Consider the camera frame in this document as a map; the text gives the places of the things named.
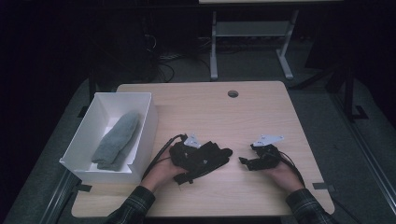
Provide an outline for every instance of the hole in table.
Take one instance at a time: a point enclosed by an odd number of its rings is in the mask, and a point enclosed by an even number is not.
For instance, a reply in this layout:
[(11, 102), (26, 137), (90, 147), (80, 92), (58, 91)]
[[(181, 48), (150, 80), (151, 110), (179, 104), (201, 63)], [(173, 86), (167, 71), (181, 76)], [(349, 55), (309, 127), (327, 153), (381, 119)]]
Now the hole in table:
[(228, 91), (228, 96), (230, 96), (231, 98), (235, 98), (239, 95), (239, 93), (237, 91)]

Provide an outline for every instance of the black glove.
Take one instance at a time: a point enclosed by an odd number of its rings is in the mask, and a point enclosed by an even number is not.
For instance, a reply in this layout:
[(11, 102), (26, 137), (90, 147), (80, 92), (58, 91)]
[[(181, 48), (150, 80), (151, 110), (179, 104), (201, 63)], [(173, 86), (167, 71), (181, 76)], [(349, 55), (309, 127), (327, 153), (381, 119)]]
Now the black glove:
[(185, 174), (176, 175), (175, 181), (181, 185), (203, 175), (207, 175), (226, 164), (233, 155), (229, 148), (220, 149), (216, 143), (207, 142), (200, 148), (185, 146), (183, 142), (170, 148), (172, 163), (186, 169)]
[[(265, 170), (277, 167), (277, 165), (282, 161), (287, 164), (291, 170), (297, 174), (301, 183), (305, 186), (303, 177), (298, 171), (297, 167), (294, 165), (292, 160), (283, 152), (279, 151), (277, 147), (273, 145), (267, 145), (264, 147), (254, 147), (250, 145), (251, 149), (256, 151), (256, 154), (259, 156), (258, 159), (248, 160), (242, 157), (239, 157), (239, 160), (242, 164), (246, 165), (249, 171), (257, 171), (257, 170)], [(285, 160), (281, 154), (285, 155), (289, 158), (289, 161)]]

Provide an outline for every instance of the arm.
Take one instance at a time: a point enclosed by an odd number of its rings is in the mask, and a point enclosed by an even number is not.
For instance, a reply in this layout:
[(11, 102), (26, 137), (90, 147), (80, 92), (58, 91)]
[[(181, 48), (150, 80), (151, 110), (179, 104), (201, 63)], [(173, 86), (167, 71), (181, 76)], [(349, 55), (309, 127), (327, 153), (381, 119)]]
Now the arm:
[(142, 223), (146, 213), (155, 201), (154, 192), (171, 180), (175, 175), (186, 170), (175, 166), (169, 160), (169, 148), (159, 158), (139, 186), (124, 201), (119, 209), (111, 213), (105, 223)]
[(276, 168), (262, 170), (269, 175), (282, 189), (288, 193), (286, 203), (298, 223), (338, 223), (326, 213), (315, 197), (306, 189), (297, 175), (283, 162)]

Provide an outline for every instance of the plaid sleeve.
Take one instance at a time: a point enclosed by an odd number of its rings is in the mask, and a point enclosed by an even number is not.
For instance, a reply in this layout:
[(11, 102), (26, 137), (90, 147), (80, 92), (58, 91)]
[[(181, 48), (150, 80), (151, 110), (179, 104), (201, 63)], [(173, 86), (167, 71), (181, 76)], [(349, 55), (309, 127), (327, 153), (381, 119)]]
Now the plaid sleeve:
[(143, 219), (154, 201), (155, 196), (151, 191), (138, 186), (121, 207), (108, 216), (105, 223), (143, 223)]
[(300, 224), (338, 223), (322, 208), (320, 203), (318, 203), (308, 189), (299, 189), (294, 191), (286, 199), (286, 203), (289, 205), (291, 212)]

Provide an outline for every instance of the white box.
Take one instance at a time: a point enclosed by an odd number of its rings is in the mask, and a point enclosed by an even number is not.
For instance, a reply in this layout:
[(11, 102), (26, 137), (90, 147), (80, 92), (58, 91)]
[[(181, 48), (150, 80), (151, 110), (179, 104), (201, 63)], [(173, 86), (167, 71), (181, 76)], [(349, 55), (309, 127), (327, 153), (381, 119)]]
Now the white box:
[[(104, 135), (131, 110), (139, 113), (131, 152), (118, 171), (99, 170), (91, 157)], [(157, 131), (157, 109), (149, 92), (97, 92), (60, 163), (86, 183), (140, 183), (149, 166)]]

